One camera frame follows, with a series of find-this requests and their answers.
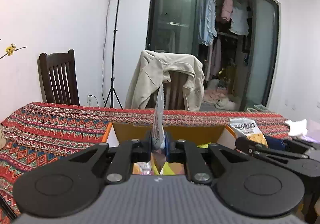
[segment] twig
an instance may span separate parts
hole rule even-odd
[[[21,49],[24,49],[24,48],[26,48],[27,46],[25,46],[25,47],[22,47],[22,48],[18,48],[18,49],[16,49],[16,50],[14,50],[13,52],[15,52],[15,51],[18,51],[18,50],[21,50]],[[5,55],[3,55],[2,57],[0,57],[0,59],[3,59],[5,56],[7,56],[8,54],[6,53]]]

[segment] tripod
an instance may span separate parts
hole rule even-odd
[[[116,10],[116,21],[115,21],[115,29],[113,30],[113,48],[112,48],[112,68],[111,68],[111,88],[109,90],[109,94],[108,94],[108,97],[107,97],[107,100],[104,104],[104,107],[107,106],[107,102],[108,102],[108,99],[110,97],[110,107],[113,108],[113,93],[115,94],[117,100],[118,100],[118,103],[120,105],[120,107],[122,108],[121,106],[121,103],[120,103],[120,100],[117,96],[117,93],[116,93],[116,90],[114,89],[113,87],[113,82],[115,80],[114,78],[114,68],[115,68],[115,45],[116,45],[116,33],[117,33],[117,20],[118,20],[118,10],[119,10],[119,2],[120,0],[118,0],[118,4],[117,4],[117,10]]]

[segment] chair backrest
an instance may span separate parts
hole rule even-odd
[[[163,84],[164,109],[185,110],[182,88],[188,79],[188,75],[177,71],[169,71],[169,74],[171,82]],[[150,96],[147,108],[156,107],[158,91],[159,89]]]
[[[79,105],[75,52],[40,54],[40,70],[48,103]]]

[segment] red tablecloth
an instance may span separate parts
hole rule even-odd
[[[264,134],[277,138],[286,136],[289,131],[284,125],[286,119],[277,113],[166,110],[164,125],[227,125],[233,117],[252,118]],[[2,122],[7,144],[0,151],[0,193],[19,213],[12,198],[12,184],[21,174],[99,143],[110,121],[150,125],[152,119],[151,109],[28,104]],[[0,224],[8,222],[1,214]]]

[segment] closet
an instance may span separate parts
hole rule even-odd
[[[203,64],[202,111],[266,106],[278,41],[273,0],[151,0],[146,49]]]

